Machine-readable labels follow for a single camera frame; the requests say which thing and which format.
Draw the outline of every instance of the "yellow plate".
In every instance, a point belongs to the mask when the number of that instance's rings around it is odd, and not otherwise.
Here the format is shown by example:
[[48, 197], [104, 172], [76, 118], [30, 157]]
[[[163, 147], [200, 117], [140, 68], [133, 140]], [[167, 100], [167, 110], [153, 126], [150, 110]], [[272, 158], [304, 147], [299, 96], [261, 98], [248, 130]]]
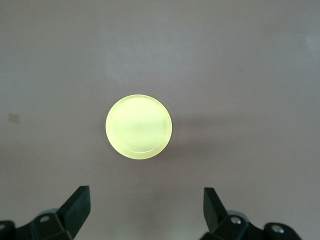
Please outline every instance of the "yellow plate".
[[158, 100], [130, 95], [113, 105], [106, 117], [105, 131], [111, 145], [123, 156], [148, 159], [167, 146], [172, 122]]

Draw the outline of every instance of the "plate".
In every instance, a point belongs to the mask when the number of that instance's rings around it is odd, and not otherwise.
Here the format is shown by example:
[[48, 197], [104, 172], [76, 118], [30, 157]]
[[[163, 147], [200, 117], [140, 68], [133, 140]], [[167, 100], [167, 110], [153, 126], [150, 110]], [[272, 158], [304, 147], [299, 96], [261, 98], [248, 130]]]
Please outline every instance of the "plate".
[[110, 109], [105, 131], [113, 148], [130, 159], [148, 159], [169, 143], [172, 121], [167, 109], [153, 97], [130, 95]]

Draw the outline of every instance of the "metal screw head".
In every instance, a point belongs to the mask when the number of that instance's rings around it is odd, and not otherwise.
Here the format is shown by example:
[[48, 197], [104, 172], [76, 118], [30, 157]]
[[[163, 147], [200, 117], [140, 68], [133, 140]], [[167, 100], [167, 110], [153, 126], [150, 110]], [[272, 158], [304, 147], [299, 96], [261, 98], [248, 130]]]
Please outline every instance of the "metal screw head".
[[43, 216], [42, 218], [40, 218], [40, 223], [44, 223], [46, 221], [48, 221], [50, 219], [49, 216]]
[[231, 217], [231, 222], [234, 223], [234, 224], [241, 224], [240, 218], [238, 218], [236, 216], [232, 216]]
[[273, 231], [275, 231], [278, 234], [283, 234], [285, 232], [285, 230], [279, 225], [272, 225], [271, 228]]

